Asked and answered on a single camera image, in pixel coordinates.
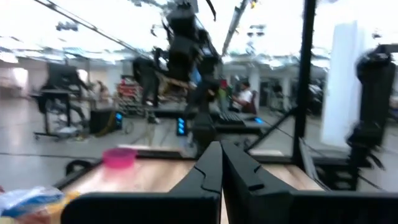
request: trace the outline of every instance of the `metal pole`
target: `metal pole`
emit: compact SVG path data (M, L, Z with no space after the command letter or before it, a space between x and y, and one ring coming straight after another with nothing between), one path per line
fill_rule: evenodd
M304 138L307 122L308 86L311 75L312 35L315 19L316 0L304 1L303 34L300 57L300 70L298 73L297 110L295 114L294 140L292 159L301 169L303 158L300 152L300 139Z
M86 72L87 72L87 82L91 83L91 76L90 76L90 60L85 58L86 61Z

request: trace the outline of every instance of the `white pillar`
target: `white pillar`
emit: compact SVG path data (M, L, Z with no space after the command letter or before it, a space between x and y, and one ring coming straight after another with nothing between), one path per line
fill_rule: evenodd
M321 142L346 147L346 136L358 120L361 84L356 61L374 47L371 32L358 21L335 26L330 70L323 103Z
M257 97L256 97L256 100L255 100L254 104L256 105L256 108L258 110L259 104L260 104L260 100L259 100L260 96L259 96L259 94L260 94L260 77L261 77L261 74L260 74L259 69L256 68L256 67L252 67L252 68L250 68L248 70L249 70L250 89L257 92Z
M109 94L113 95L116 92L116 85L120 83L120 76L123 74L123 64L117 62L115 65L108 65L106 67L106 79Z
M284 95L284 109L285 111L290 109L290 91L291 91L291 86L292 84L290 84L290 77L286 76L282 79L282 93Z

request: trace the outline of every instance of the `man sitting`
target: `man sitting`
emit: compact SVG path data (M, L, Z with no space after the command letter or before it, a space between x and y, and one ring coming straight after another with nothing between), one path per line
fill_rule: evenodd
M234 111L240 113L242 108L250 104L252 98L252 92L250 90L250 83L248 81L244 81L241 84L241 92L239 93L238 97L232 96L232 108L230 111Z

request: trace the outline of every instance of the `white panel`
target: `white panel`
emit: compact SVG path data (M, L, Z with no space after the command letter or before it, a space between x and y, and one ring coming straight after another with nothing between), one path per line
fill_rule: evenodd
M323 103L321 142L348 147L346 135L359 115L361 84L356 77L358 57L374 47L370 30L358 21L335 27L330 70Z

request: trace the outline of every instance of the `ceiling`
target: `ceiling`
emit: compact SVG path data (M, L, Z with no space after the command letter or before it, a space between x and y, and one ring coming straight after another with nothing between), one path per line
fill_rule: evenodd
M381 1L387 4L392 0ZM348 6L354 3L347 2L354 1L336 2L318 2L313 38L316 52L313 53L322 60L329 57L335 24L342 17L352 16L349 13L352 7ZM217 11L214 21L206 2L197 1L197 18L220 53L231 20L236 17L234 9L241 3L242 0L213 0ZM161 21L173 3L168 0L0 0L0 6L0 60L9 58L10 54L52 60L73 58L71 54L74 54L114 63L147 54L154 46L167 48ZM53 8L58 12L51 10L51 6L56 6ZM374 9L376 5L361 5L361 9L364 7ZM302 9L303 0L259 0L254 8L247 7L233 32L224 60L275 64L282 57L285 61L299 58ZM363 15L371 26L394 31L388 28L392 26L385 22L385 15ZM68 23L76 29L66 29ZM59 24L65 29L57 30Z

